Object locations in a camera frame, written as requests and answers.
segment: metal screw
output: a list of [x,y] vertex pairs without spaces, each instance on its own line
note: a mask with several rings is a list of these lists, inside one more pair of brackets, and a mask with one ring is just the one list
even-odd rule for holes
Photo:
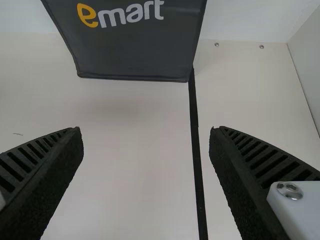
[[299,200],[303,197],[302,190],[292,182],[279,182],[276,186],[278,192],[291,200]]

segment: black foam pad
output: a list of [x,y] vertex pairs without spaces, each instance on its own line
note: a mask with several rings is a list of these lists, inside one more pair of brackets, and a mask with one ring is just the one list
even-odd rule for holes
[[212,128],[209,155],[244,240],[289,240],[267,202],[274,182],[318,181],[320,172],[246,133]]
[[79,127],[0,154],[0,239],[40,239],[83,157]]

